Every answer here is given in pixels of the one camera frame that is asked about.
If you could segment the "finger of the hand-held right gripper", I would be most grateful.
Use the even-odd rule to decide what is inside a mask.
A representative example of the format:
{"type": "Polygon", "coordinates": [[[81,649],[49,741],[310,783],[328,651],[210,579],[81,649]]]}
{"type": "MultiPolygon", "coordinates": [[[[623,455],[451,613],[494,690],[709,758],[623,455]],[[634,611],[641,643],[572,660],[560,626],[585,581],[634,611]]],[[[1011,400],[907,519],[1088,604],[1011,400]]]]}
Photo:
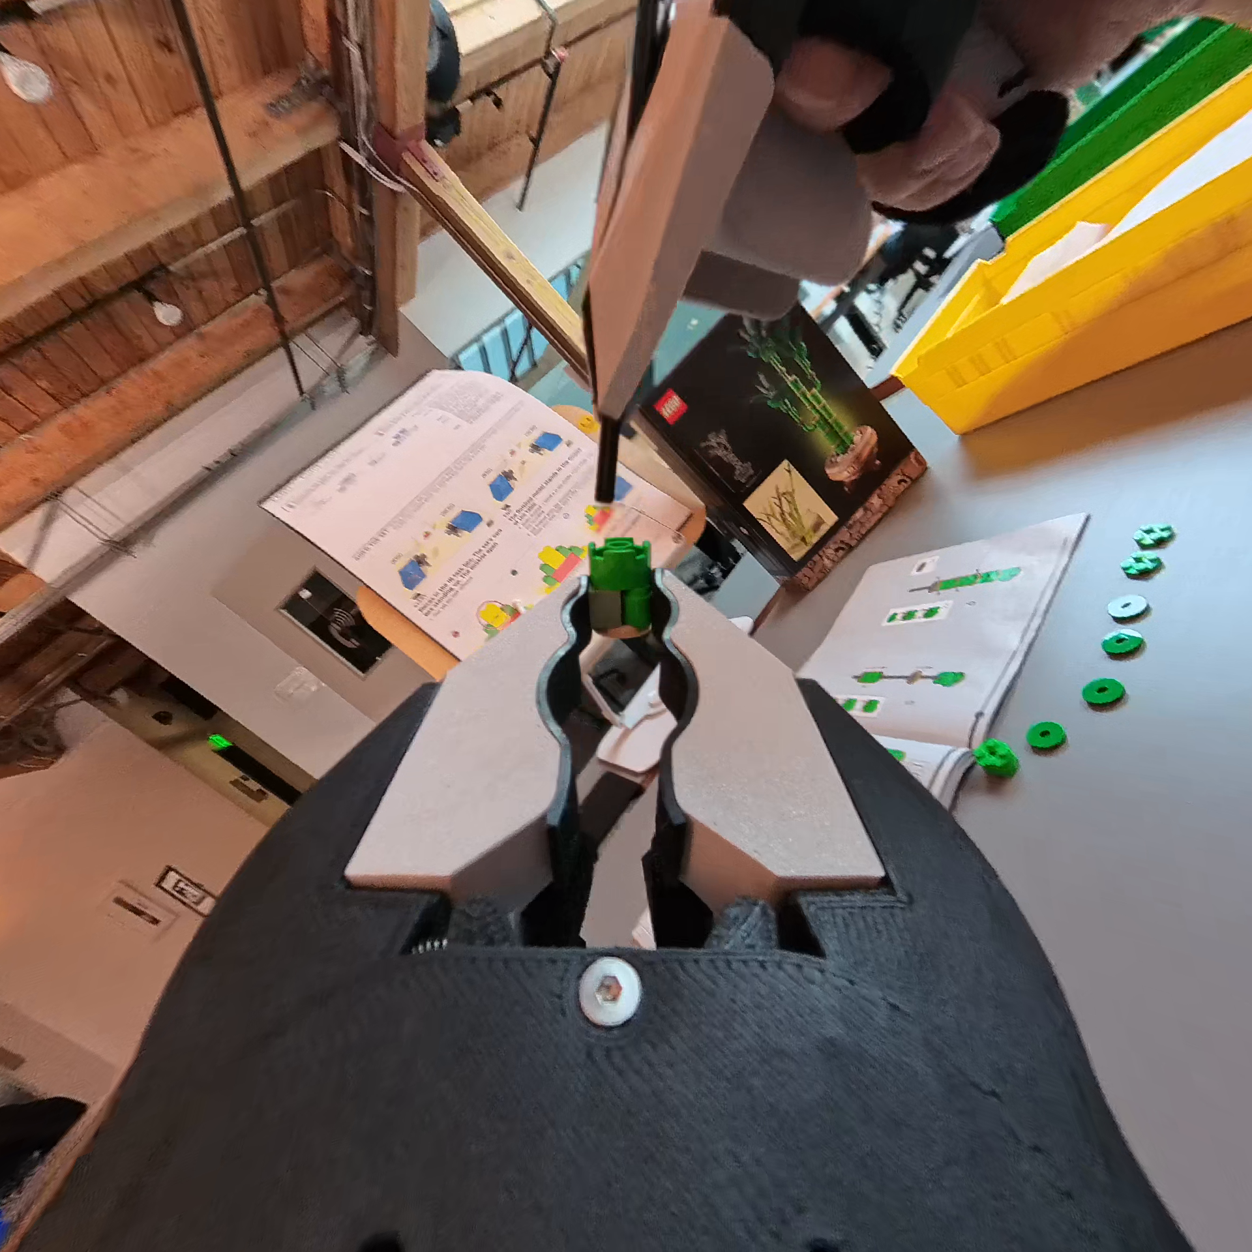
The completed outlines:
{"type": "Polygon", "coordinates": [[[621,100],[585,296],[591,393],[621,421],[713,244],[775,93],[770,59],[713,2],[677,2],[647,104],[621,100]]]}

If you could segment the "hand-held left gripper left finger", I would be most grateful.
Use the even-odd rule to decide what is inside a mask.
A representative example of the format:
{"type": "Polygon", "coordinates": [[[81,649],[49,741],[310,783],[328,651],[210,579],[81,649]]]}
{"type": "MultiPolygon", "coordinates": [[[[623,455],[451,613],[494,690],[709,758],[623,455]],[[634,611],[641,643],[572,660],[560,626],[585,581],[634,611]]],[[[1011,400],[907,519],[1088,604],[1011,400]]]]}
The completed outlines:
{"type": "Polygon", "coordinates": [[[575,577],[438,685],[349,885],[491,900],[528,945],[585,945],[596,849],[568,724],[585,700],[589,589],[575,577]]]}

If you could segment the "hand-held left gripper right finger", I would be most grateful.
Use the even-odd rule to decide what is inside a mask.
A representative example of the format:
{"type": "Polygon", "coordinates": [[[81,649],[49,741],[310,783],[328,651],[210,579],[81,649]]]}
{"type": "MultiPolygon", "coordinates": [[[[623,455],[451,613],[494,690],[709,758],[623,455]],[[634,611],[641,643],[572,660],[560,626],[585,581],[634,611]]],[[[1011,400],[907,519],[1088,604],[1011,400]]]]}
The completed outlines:
{"type": "Polygon", "coordinates": [[[657,947],[704,947],[738,902],[887,883],[853,794],[792,670],[655,574],[658,702],[674,721],[643,856],[657,947]]]}

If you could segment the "green round brick stack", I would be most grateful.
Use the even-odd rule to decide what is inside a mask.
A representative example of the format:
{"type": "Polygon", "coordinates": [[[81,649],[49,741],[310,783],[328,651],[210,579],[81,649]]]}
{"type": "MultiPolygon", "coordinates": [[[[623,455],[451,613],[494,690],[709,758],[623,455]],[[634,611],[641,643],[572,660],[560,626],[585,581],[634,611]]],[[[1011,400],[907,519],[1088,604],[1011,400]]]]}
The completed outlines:
{"type": "Polygon", "coordinates": [[[615,640],[638,640],[653,628],[651,543],[608,538],[587,551],[587,604],[591,628],[615,640]]]}

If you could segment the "grey desk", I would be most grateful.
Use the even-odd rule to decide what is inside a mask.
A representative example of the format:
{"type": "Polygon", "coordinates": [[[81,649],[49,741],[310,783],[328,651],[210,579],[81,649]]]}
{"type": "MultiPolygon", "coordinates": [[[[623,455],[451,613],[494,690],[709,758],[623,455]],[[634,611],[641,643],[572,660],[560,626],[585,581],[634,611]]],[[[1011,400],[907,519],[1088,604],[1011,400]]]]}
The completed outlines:
{"type": "Polygon", "coordinates": [[[956,817],[1045,947],[1103,1092],[1198,1250],[1251,1249],[1251,323],[954,436],[760,640],[804,664],[877,562],[1085,511],[956,817]]]}

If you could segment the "person's right hand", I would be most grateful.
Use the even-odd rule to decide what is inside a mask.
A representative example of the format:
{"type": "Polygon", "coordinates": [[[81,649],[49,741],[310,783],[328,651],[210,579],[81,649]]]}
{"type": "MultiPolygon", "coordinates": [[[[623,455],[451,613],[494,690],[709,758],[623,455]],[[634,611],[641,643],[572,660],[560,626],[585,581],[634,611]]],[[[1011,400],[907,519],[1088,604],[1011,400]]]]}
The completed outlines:
{"type": "MultiPolygon", "coordinates": [[[[983,2],[981,17],[1003,36],[1043,89],[1086,83],[1143,32],[1183,17],[1251,27],[1249,2],[983,2]]],[[[785,64],[775,98],[796,123],[834,134],[888,85],[873,57],[832,40],[806,38],[785,64]]],[[[966,193],[994,163],[1002,136],[970,87],[949,85],[921,134],[858,157],[858,181],[888,208],[930,212],[966,193]]]]}

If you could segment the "black toy set box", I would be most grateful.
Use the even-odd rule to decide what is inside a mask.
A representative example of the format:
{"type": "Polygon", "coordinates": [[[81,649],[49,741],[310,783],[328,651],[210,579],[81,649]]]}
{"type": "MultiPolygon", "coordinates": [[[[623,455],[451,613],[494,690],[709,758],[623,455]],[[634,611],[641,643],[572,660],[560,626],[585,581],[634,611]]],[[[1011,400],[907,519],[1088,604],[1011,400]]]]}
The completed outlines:
{"type": "Polygon", "coordinates": [[[632,415],[709,523],[813,591],[928,462],[811,313],[723,315],[632,415]]]}

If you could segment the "row of small green pieces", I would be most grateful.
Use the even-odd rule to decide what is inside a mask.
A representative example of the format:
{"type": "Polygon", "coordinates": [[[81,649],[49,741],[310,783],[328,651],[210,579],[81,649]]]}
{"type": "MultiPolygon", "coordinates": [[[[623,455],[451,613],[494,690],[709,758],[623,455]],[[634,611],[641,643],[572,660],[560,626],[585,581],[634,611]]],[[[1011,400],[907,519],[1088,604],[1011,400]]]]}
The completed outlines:
{"type": "MultiPolygon", "coordinates": [[[[1177,540],[1173,525],[1147,525],[1135,530],[1135,553],[1119,564],[1130,581],[1147,581],[1164,572],[1162,551],[1177,540]]],[[[1149,600],[1122,594],[1109,602],[1105,613],[1115,628],[1102,638],[1107,660],[1122,662],[1143,653],[1147,638],[1135,623],[1151,615],[1149,600]]],[[[1126,700],[1126,687],[1115,677],[1096,677],[1081,690],[1083,704],[1092,711],[1119,707],[1126,700]]],[[[1068,745],[1068,728],[1056,721],[1037,721],[1026,730],[1026,749],[1032,755],[1051,755],[1068,745]]],[[[987,740],[975,749],[975,764],[992,777],[1013,779],[1020,772],[1020,756],[1002,740],[987,740]]]]}

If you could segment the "open instruction booklet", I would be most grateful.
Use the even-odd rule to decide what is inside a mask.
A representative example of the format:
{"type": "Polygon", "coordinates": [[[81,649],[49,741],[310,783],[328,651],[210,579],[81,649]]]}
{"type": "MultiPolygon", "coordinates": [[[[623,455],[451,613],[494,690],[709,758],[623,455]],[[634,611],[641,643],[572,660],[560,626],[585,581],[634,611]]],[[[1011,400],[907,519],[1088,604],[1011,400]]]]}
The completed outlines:
{"type": "Polygon", "coordinates": [[[798,679],[953,809],[1088,521],[1073,513],[870,568],[798,679]]]}

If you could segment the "white paper sheet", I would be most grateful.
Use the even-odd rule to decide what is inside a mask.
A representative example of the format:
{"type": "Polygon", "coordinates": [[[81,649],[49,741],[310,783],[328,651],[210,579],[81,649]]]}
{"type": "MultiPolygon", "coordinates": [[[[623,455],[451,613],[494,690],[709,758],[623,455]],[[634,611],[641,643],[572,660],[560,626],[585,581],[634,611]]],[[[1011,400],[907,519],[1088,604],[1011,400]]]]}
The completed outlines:
{"type": "Polygon", "coordinates": [[[1103,247],[1109,238],[1119,238],[1120,234],[1151,221],[1247,161],[1251,161],[1251,115],[1237,119],[1237,123],[1198,149],[1188,161],[1154,185],[1149,195],[1135,202],[1119,223],[1075,225],[1058,244],[1047,247],[1026,266],[1024,274],[1013,283],[1002,302],[1013,302],[1081,257],[1103,247]]]}

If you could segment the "yellow storage bin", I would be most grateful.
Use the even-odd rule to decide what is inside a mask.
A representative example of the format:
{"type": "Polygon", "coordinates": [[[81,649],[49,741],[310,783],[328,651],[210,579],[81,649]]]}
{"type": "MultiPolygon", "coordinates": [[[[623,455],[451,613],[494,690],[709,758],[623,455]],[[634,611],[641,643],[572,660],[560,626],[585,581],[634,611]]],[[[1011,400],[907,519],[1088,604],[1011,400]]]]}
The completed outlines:
{"type": "Polygon", "coordinates": [[[1251,70],[1177,117],[977,262],[894,368],[970,434],[1251,317],[1251,161],[1109,238],[1009,304],[1026,266],[1079,223],[1119,223],[1251,114],[1251,70]]]}

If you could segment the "printed instruction sheet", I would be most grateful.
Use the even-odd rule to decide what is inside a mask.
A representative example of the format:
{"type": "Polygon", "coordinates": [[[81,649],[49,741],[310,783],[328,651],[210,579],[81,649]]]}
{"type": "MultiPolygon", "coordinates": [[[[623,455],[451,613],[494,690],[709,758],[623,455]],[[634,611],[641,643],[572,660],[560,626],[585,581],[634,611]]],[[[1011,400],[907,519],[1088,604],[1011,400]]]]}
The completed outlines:
{"type": "Polygon", "coordinates": [[[696,509],[619,468],[594,502],[596,442],[523,389],[436,370],[261,508],[462,662],[626,536],[655,566],[696,509]]]}

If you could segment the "green storage bin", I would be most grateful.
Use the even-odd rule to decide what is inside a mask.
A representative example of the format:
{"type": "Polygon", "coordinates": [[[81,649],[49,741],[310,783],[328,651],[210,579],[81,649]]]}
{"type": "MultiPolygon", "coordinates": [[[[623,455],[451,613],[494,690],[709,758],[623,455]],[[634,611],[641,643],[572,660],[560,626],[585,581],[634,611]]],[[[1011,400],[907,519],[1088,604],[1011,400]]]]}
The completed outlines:
{"type": "Polygon", "coordinates": [[[1077,114],[1054,157],[990,223],[1003,242],[1251,68],[1251,32],[1179,17],[1135,36],[1075,91],[1077,114]]]}

